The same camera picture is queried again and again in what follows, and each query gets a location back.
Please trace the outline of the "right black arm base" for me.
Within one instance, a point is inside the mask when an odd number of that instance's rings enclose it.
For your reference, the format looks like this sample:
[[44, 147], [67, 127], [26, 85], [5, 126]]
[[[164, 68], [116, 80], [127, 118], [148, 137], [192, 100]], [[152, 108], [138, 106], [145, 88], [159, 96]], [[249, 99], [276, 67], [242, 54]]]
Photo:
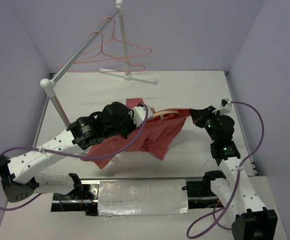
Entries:
[[203, 177], [187, 178], [185, 180], [186, 185], [182, 189], [187, 191], [187, 195], [190, 198], [216, 197], [211, 190], [211, 181], [220, 178], [226, 179], [222, 171], [208, 171]]

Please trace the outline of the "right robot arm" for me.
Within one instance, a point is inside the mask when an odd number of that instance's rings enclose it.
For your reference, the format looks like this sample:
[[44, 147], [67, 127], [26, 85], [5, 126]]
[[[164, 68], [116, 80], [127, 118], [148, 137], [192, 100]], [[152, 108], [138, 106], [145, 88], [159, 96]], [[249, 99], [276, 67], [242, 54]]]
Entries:
[[216, 195], [223, 205], [217, 225], [224, 215], [232, 220], [231, 232], [236, 240], [271, 240], [278, 221], [275, 210], [268, 209], [252, 186], [243, 167], [238, 148], [233, 141], [234, 120], [228, 116], [229, 107], [192, 109], [193, 123], [210, 136], [211, 155], [219, 170], [206, 172], [202, 190]]

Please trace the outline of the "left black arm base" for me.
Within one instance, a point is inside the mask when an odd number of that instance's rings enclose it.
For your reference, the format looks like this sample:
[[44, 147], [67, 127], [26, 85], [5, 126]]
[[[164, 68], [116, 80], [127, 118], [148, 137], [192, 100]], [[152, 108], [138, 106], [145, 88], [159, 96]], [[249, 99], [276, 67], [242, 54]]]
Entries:
[[86, 216], [98, 216], [98, 196], [100, 180], [82, 179], [83, 190], [78, 196], [55, 193], [52, 198], [51, 212], [84, 212]]

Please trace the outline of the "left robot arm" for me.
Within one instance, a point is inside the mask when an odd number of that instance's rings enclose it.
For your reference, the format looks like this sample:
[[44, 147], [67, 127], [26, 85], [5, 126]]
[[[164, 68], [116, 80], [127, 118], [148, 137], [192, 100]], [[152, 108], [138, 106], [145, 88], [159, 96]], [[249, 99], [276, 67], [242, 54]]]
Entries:
[[77, 199], [83, 185], [75, 173], [43, 173], [65, 157], [81, 158], [85, 150], [105, 139], [127, 136], [151, 116], [144, 105], [129, 108], [120, 102], [83, 116], [47, 143], [17, 157], [0, 156], [0, 176], [7, 200], [17, 203], [37, 193], [58, 193]]

